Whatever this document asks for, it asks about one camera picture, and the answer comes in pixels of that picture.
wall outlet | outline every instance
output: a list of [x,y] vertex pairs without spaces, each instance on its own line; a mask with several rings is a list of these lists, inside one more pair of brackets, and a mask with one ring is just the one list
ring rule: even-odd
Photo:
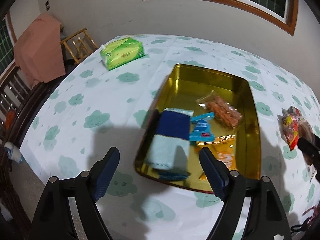
[[47,1],[47,2],[45,3],[45,8],[46,8],[47,10],[49,10],[49,9],[50,9],[49,1]]

pink object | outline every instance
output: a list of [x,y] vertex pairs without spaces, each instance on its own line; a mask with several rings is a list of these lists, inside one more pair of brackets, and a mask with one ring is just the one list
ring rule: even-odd
[[66,74],[60,45],[61,23],[41,14],[23,32],[14,46],[16,66],[20,66],[29,86],[47,83]]

tablecloth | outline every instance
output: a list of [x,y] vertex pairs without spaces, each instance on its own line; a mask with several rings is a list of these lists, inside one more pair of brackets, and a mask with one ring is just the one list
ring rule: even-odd
[[[214,195],[166,186],[133,168],[152,103],[177,63],[207,67],[245,78],[259,118],[261,174],[275,185],[289,224],[319,202],[320,186],[302,152],[289,150],[280,126],[282,109],[299,108],[320,135],[320,106],[298,77],[252,53],[213,41],[169,35],[132,35],[145,56],[107,71],[97,50],[52,93],[29,128],[21,152],[47,183],[77,176],[102,159],[111,146],[120,163],[97,207],[114,239],[206,239],[223,203]],[[119,36],[112,41],[124,38]],[[234,239],[240,239],[250,199],[246,198]]]

brown wooden window frame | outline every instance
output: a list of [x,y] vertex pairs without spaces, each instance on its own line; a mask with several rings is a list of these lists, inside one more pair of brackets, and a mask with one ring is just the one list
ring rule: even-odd
[[283,22],[275,18],[271,14],[268,14],[267,12],[260,10],[259,8],[256,8],[255,6],[243,3],[238,0],[206,0],[206,1],[225,4],[225,5],[233,6],[241,10],[250,12],[277,25],[278,27],[280,27],[290,35],[293,36],[294,34],[296,24],[297,24],[299,0],[289,0],[286,22]]

metal screw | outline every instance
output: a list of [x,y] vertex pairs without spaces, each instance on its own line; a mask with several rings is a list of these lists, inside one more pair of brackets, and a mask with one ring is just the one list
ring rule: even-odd
[[239,176],[239,172],[238,171],[230,171],[230,175],[232,177],[238,177]]
[[83,172],[80,173],[80,176],[85,178],[85,177],[88,177],[89,174],[90,174],[89,171],[83,171]]
[[264,181],[264,182],[270,182],[270,179],[269,179],[269,177],[267,177],[267,176],[263,176],[262,177],[262,180]]
[[52,176],[52,177],[49,179],[49,181],[50,181],[51,183],[56,182],[56,180],[57,180],[57,177],[56,177],[56,176]]

